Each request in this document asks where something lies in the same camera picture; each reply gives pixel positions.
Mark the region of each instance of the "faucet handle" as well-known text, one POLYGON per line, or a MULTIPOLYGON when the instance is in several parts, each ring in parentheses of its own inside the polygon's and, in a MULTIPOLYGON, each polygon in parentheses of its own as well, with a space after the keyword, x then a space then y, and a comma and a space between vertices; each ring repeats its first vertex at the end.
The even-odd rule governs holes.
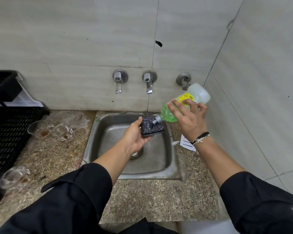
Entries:
POLYGON ((128 74, 124 70, 116 70, 113 72, 113 80, 116 82, 116 94, 122 93, 123 83, 128 80, 128 74))
POLYGON ((152 94, 153 93, 153 83, 157 80, 157 74, 153 70, 147 70, 143 73, 142 79, 146 82, 146 93, 152 94))
POLYGON ((191 85, 191 75, 189 73, 182 73, 178 75, 176 82, 178 85, 181 86, 182 90, 187 90, 188 87, 191 85))

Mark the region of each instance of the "sink rim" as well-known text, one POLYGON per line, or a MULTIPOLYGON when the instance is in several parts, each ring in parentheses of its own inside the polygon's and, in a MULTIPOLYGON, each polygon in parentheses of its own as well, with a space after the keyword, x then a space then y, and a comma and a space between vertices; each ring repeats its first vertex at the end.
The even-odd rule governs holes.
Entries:
MULTIPOLYGON (((117 116, 117 115, 141 115, 143 116, 155 116, 157 114, 149 112, 97 112, 93 125, 91 127, 90 135, 87 141, 86 149, 83 156, 84 163, 91 163, 91 151, 93 148, 92 141, 97 133, 98 125, 101 120, 106 116, 117 116)), ((179 172, 179 162, 177 158, 177 152, 175 146, 173 145, 173 133, 170 125, 163 122, 166 125, 167 133, 169 134, 169 143, 171 146, 171 162, 163 170, 148 173, 121 173, 118 179, 178 179, 181 180, 181 174, 179 172)))

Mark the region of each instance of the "sink drain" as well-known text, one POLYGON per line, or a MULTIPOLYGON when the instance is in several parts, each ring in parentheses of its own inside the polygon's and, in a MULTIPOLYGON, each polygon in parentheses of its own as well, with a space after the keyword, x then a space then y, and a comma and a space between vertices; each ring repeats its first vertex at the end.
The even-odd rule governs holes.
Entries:
POLYGON ((142 156, 142 154, 143 154, 143 147, 138 152, 134 153, 131 156, 130 160, 134 160, 134 159, 140 158, 142 156))

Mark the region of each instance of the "person's left hand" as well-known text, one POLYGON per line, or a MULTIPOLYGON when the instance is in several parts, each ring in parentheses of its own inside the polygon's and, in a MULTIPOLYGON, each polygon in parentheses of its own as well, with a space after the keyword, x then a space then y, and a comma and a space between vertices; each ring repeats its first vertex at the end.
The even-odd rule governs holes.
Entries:
POLYGON ((138 152, 146 142, 153 138, 153 136, 142 138, 139 129, 141 122, 142 117, 139 117, 137 121, 131 123, 121 138, 121 141, 125 145, 125 152, 128 156, 132 156, 134 153, 138 152))

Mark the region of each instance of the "black clothing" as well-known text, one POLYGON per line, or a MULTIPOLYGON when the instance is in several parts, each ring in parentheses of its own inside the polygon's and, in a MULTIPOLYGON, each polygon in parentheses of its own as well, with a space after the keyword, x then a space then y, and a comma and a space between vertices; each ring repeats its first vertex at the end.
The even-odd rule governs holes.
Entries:
MULTIPOLYGON (((45 185, 42 192, 50 188, 14 214, 0 228, 0 234, 103 232, 98 223, 112 191, 112 180, 104 167, 96 163, 83 165, 45 185)), ((293 233, 292 194, 251 173, 240 172, 223 183, 220 195, 240 233, 293 233)), ((121 233, 176 232, 143 219, 121 233)))

